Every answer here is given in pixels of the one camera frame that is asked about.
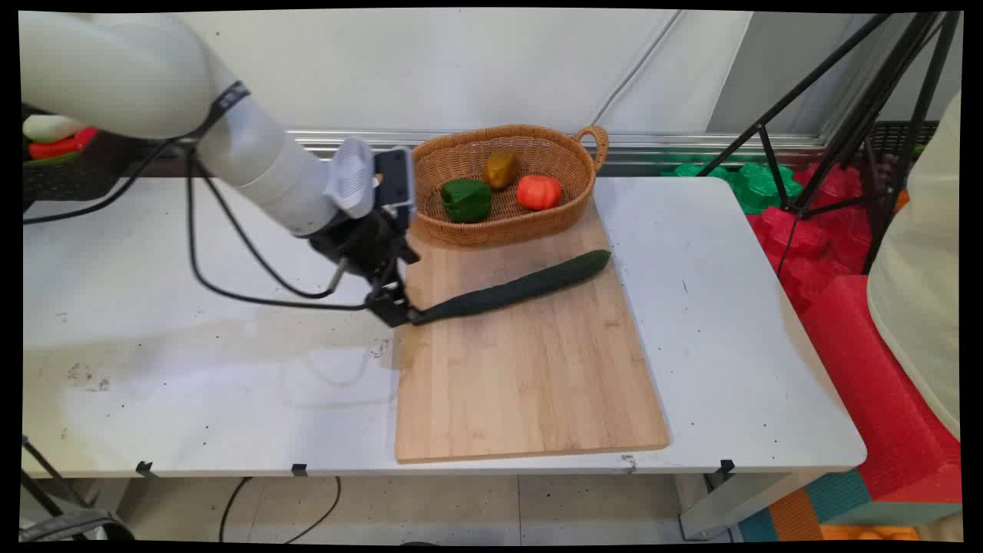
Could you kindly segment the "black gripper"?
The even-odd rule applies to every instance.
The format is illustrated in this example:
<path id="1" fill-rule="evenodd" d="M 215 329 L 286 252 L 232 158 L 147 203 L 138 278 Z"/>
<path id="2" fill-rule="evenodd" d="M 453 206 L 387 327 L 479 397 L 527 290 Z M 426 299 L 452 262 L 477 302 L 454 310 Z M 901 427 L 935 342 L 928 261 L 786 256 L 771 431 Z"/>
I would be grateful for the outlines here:
<path id="1" fill-rule="evenodd" d="M 366 308 L 389 328 L 399 328 L 422 318 L 398 280 L 398 262 L 413 265 L 420 256 L 407 241 L 411 211 L 397 207 L 371 210 L 362 218 L 337 214 L 322 230 L 309 235 L 312 248 L 342 265 L 344 272 L 362 277 L 379 290 L 366 295 Z"/>

